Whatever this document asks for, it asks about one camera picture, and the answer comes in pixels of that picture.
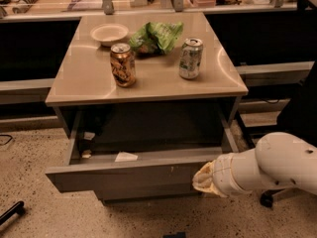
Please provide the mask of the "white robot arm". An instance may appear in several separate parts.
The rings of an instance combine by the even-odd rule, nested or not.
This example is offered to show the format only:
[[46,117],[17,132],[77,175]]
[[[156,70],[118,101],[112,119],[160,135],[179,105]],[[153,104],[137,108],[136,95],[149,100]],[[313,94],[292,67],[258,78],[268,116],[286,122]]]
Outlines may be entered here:
[[285,188],[317,194],[317,148],[291,134],[269,133],[250,150],[206,163],[192,185],[220,197]]

